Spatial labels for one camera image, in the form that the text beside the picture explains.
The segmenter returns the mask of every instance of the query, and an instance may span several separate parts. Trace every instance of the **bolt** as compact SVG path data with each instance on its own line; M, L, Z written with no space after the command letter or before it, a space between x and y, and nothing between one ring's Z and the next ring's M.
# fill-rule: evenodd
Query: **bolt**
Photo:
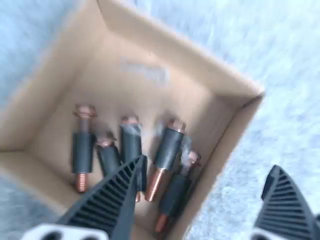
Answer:
M200 166L200 158L198 153L190 151L188 161L184 161L183 164L180 165L180 169L172 175L159 202L160 215L154 228L156 233L163 233L169 220L177 217L191 185L190 174L194 167Z
M96 152L103 176L116 171L120 166L120 156L115 145L116 139L107 133L99 135L96 141Z
M167 226L167 224L168 224L168 221L169 221L169 217L167 215L160 214L159 218L156 221L156 225L155 225L154 231L157 234L163 233L165 228L166 228L166 226Z
M136 193L136 195L135 195L135 202L136 202L136 203L139 203L140 200L141 200L141 192L138 191L138 192Z
M88 188L87 173L92 172L94 137L91 133L91 124L97 112L90 104L76 104L73 114L78 118L78 132L73 134L72 172L76 174L75 187L82 193Z
M156 193L159 189L161 180L163 175L165 174L164 168L157 168L153 174L150 186L148 187L146 194L145 194L145 200L148 202L153 202L156 198Z
M146 191L145 200L153 202L156 198L165 171L173 168L177 154L180 151L186 124L178 119L172 119L164 130L161 143L155 155L156 170Z

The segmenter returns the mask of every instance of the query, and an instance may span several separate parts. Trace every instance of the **black plastic tool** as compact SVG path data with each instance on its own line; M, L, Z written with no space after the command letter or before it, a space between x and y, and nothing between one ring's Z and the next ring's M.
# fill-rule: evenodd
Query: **black plastic tool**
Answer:
M293 179L274 165L263 192L262 209L255 221L252 240L318 240L320 216L314 216Z
M57 222L105 231L110 240L130 239L143 156L122 165L87 191Z

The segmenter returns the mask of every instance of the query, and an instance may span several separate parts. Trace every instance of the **ribbed black grip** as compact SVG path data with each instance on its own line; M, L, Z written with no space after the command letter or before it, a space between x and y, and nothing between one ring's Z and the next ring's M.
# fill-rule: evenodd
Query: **ribbed black grip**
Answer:
M119 152L114 144L106 147L97 146L96 151L104 177L121 166Z
M169 217L176 217L187 195L191 180L179 174L173 174L160 203L159 211Z
M91 173L95 135L86 132L72 134L72 173Z
M171 170L177 154L180 151L184 134L170 128L166 128L159 148L155 155L154 164L157 168Z
M100 229L110 240L130 239L142 158L122 165L86 192L58 224Z
M288 240L318 240L315 217L292 178L279 166L273 166L261 195L263 207L255 227Z

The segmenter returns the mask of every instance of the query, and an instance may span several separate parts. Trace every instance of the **copper bolt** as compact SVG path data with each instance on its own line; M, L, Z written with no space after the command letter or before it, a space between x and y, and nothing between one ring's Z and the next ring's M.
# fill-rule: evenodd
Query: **copper bolt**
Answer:
M91 131L91 119L97 116L96 108L90 104L76 104L73 114L78 118L78 131L89 133ZM83 193L87 190L87 173L76 174L75 187L80 193Z
M91 119L97 116L96 108L90 104L76 104L73 114L78 117L78 129L90 132Z
M135 202L136 203L139 203L141 200L141 192L137 192L136 195L135 195Z
M165 174L164 168L157 168L153 174L153 177L151 179L151 183L146 190L145 194L145 200L148 202L153 202L156 198L156 193L158 191L158 188L160 186L161 179L163 175Z
M179 119L171 119L167 125L169 129L175 130L179 133L184 133L186 130L186 124Z
M154 231L158 234L163 233L168 224L168 221L169 221L169 217L167 215L160 214L160 216L156 221Z
M139 118L135 115L131 115L131 116L124 116L121 119L121 124L139 124Z
M113 136L107 136L104 134L97 137L96 144L102 148L105 148L114 144L115 141L116 139Z
M79 193L83 193L88 189L88 175L86 173L76 174L75 188Z

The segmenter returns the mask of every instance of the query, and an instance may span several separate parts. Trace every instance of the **box wall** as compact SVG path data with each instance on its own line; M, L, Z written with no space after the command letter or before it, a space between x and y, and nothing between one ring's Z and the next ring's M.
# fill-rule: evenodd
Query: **box wall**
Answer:
M216 95L226 96L230 104L241 107L263 92L263 88L232 67L124 3L117 0L98 0L98 3L110 29L180 68L213 89Z

